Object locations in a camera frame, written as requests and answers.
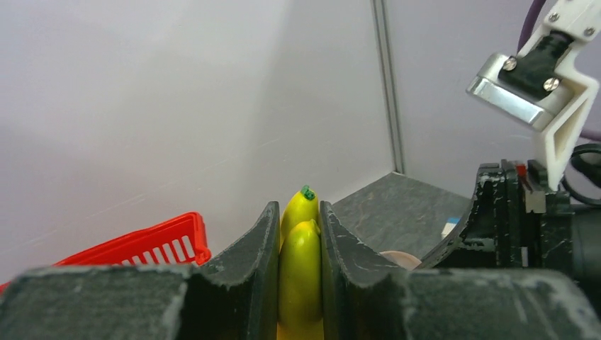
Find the yellow banana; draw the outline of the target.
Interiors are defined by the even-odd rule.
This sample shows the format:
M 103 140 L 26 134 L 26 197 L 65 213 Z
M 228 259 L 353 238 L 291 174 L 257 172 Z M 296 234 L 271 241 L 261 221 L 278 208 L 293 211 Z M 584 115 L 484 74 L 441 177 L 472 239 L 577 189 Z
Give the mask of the yellow banana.
M 303 186 L 280 223 L 278 339 L 322 339 L 322 263 L 319 200 Z

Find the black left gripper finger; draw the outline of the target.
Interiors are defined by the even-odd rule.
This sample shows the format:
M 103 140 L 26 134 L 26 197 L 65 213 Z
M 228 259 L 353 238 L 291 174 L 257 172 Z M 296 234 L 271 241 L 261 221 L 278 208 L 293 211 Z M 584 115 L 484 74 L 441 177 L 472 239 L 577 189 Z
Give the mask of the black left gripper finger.
M 1 295 L 2 339 L 275 339 L 279 204 L 202 266 L 53 266 Z

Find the clear zip top bag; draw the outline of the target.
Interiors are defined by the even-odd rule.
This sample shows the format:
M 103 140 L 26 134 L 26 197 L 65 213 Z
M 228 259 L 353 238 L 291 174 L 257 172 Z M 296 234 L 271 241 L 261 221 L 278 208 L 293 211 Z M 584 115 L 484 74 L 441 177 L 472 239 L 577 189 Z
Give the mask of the clear zip top bag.
M 422 263 L 419 258 L 404 251 L 381 251 L 379 254 L 408 271 L 416 269 Z

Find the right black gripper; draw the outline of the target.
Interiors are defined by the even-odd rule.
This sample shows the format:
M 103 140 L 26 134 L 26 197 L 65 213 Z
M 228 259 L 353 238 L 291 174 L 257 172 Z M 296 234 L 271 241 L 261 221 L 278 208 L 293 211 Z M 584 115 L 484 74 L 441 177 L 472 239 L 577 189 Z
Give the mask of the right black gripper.
M 455 269 L 497 266 L 501 170 L 498 266 L 554 271 Z M 480 165 L 466 212 L 414 271 L 358 239 L 327 201 L 320 226 L 326 339 L 600 338 L 585 296 L 600 299 L 600 209 L 551 190 L 537 161 Z

